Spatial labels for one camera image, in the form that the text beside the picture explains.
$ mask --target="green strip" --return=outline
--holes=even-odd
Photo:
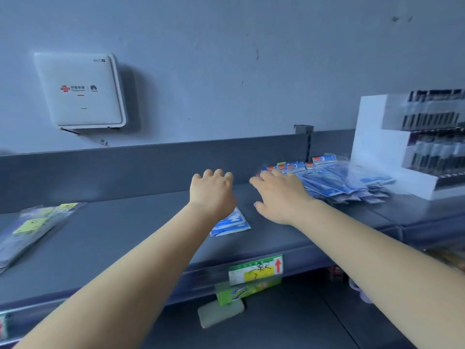
[[[256,260],[256,261],[252,261],[252,262],[238,264],[236,266],[229,267],[228,271],[232,272],[232,271],[242,270],[242,269],[247,268],[247,267],[256,266],[259,263],[272,262],[276,257],[282,257],[282,256],[283,255],[278,254],[277,256],[273,256],[273,257],[269,257],[269,258],[262,258],[261,260]]]

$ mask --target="person's right hand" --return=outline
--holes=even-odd
[[[275,169],[262,171],[250,183],[259,191],[263,202],[255,202],[255,208],[265,218],[279,224],[293,225],[298,213],[305,212],[313,200],[304,185],[294,174],[283,175]]]

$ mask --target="person's left hand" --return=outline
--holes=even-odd
[[[205,170],[203,177],[195,174],[191,183],[189,204],[200,207],[217,222],[229,216],[236,207],[233,195],[233,174],[217,169]]]

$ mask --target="red arrow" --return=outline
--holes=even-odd
[[[279,260],[279,258],[276,260],[276,263],[274,264],[276,266],[276,269],[278,270],[278,273],[279,273],[279,267],[281,265],[281,261]]]

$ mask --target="hand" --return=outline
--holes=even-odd
[[[216,222],[229,216],[236,207],[233,195],[233,174],[217,169],[215,174],[205,170],[203,178],[199,174],[192,177],[190,205],[204,210]]]
[[[252,177],[250,183],[263,199],[263,202],[254,203],[257,211],[278,224],[293,225],[298,213],[305,213],[308,201],[314,200],[297,176],[283,175],[277,169],[262,171],[260,177]]]

